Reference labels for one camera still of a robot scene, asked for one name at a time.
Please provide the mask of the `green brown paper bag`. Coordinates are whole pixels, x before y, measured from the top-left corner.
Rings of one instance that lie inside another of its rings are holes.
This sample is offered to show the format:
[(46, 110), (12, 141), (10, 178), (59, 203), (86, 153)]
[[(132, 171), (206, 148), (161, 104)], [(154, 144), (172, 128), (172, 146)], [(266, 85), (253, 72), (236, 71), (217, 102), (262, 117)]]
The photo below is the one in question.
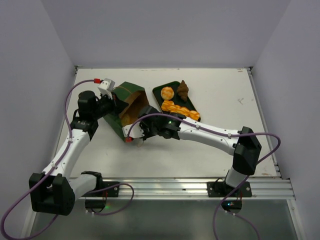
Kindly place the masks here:
[(126, 102), (126, 108), (119, 115), (107, 114), (104, 116), (104, 120), (108, 123), (108, 125), (113, 129), (113, 131), (118, 135), (118, 137), (124, 141), (124, 135), (122, 131), (122, 123), (121, 117), (124, 114), (129, 114), (132, 117), (136, 117), (138, 119), (138, 115), (140, 110), (149, 105), (149, 101), (147, 98), (147, 94), (145, 88), (136, 85), (131, 82), (123, 82), (122, 84), (116, 86), (112, 93), (116, 94), (116, 96), (121, 100)]

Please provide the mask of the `orange twisted fake bread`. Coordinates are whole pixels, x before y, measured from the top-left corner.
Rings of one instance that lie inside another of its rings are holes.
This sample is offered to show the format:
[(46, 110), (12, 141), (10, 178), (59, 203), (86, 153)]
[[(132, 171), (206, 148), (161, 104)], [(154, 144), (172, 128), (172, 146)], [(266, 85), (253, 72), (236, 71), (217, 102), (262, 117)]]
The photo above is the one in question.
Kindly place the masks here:
[(175, 104), (171, 100), (165, 100), (161, 105), (161, 110), (164, 112), (177, 113), (180, 115), (184, 115), (195, 121), (198, 121), (200, 119), (200, 113), (197, 112), (196, 110), (189, 110), (184, 106)]

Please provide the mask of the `brown fake croissant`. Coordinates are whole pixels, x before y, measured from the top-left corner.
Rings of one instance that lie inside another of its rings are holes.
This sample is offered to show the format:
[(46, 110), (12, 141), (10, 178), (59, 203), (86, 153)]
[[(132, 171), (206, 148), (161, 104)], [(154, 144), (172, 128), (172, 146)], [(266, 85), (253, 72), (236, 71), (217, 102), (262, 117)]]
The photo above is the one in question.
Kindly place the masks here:
[(176, 92), (182, 101), (187, 102), (189, 88), (184, 80), (181, 81)]

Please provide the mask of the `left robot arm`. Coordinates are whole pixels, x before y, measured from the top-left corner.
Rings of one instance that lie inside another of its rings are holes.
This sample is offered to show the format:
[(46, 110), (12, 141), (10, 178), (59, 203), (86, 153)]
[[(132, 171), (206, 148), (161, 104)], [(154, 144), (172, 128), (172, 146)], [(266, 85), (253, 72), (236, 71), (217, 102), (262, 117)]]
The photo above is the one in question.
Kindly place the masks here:
[(79, 177), (70, 178), (75, 163), (99, 126), (98, 120), (114, 112), (116, 106), (111, 96), (98, 98), (90, 90), (78, 95), (77, 104), (62, 147), (41, 173), (33, 173), (29, 178), (31, 206), (35, 212), (67, 216), (82, 196), (118, 195), (120, 183), (104, 182), (99, 172), (84, 171)]

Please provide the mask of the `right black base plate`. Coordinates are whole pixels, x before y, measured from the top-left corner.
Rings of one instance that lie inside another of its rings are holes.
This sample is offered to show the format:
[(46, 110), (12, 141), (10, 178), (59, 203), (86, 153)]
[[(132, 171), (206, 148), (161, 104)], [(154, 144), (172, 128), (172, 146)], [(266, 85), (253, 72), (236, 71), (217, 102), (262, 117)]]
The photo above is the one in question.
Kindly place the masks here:
[[(224, 180), (218, 178), (215, 181), (208, 181), (206, 183), (207, 195), (209, 198), (224, 198), (233, 191), (233, 187), (227, 185)], [(241, 185), (232, 195), (233, 198), (250, 198), (252, 197), (251, 185), (246, 181)]]

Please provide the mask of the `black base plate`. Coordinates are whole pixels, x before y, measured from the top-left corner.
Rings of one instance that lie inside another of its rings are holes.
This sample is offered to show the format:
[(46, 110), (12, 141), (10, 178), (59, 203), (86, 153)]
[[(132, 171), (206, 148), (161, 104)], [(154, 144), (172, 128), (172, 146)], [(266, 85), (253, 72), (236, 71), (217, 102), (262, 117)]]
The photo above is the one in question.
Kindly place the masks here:
[(102, 181), (98, 184), (96, 188), (89, 191), (84, 195), (84, 197), (106, 197), (106, 198), (117, 198), (119, 195), (119, 183), (118, 181)]
[[(207, 195), (209, 198), (224, 198), (233, 191), (233, 187), (227, 185), (224, 180), (218, 178), (215, 181), (208, 181), (206, 183)], [(246, 181), (241, 185), (232, 195), (233, 198), (250, 198), (252, 197), (251, 185)]]

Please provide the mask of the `dark green tray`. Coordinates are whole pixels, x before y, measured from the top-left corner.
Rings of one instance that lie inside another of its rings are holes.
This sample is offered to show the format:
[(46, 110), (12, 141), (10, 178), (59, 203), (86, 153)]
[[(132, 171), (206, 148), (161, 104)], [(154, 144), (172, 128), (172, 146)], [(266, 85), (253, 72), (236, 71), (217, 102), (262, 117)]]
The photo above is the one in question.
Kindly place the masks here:
[[(189, 98), (189, 93), (188, 93), (188, 98), (187, 98), (187, 102), (184, 102), (177, 94), (177, 88), (180, 85), (181, 82), (179, 81), (173, 81), (173, 82), (169, 82), (160, 86), (156, 86), (153, 90), (152, 93), (156, 99), (156, 102), (158, 103), (158, 105), (160, 106), (161, 109), (161, 105), (164, 102), (164, 100), (161, 97), (161, 90), (164, 87), (171, 87), (174, 90), (174, 97), (170, 100), (173, 101), (176, 105), (179, 105), (181, 107), (186, 107), (189, 110), (196, 110), (195, 106), (193, 105), (191, 99)], [(168, 111), (162, 111), (165, 114), (169, 114), (170, 112)]]

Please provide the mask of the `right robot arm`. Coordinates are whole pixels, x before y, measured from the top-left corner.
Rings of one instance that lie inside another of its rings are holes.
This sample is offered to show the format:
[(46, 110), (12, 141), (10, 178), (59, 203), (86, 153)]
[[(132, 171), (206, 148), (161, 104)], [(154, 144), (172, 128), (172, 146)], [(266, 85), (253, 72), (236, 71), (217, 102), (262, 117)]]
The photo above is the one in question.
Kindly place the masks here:
[(219, 149), (232, 156), (223, 192), (235, 196), (246, 177), (252, 176), (258, 164), (262, 146), (249, 127), (232, 130), (210, 126), (181, 113), (161, 113), (152, 106), (143, 108), (138, 116), (144, 139), (160, 136), (165, 139), (185, 140)]

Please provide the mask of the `round yellow fake bun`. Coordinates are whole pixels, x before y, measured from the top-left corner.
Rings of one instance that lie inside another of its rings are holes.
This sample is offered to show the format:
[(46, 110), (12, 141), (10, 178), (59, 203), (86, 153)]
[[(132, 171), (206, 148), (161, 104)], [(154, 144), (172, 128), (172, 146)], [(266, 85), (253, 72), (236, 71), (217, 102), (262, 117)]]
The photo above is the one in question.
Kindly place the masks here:
[(160, 91), (160, 96), (164, 101), (170, 101), (174, 97), (174, 95), (174, 90), (169, 86), (163, 87)]

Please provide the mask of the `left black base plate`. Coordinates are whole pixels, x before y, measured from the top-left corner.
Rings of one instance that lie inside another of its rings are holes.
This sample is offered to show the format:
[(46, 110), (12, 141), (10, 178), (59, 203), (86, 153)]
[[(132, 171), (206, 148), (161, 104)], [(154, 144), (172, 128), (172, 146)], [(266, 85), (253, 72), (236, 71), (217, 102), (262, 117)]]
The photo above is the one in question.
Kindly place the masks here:
[(84, 195), (84, 197), (106, 197), (106, 198), (117, 198), (119, 195), (119, 183), (118, 181), (102, 181), (98, 184), (96, 188), (89, 191)]

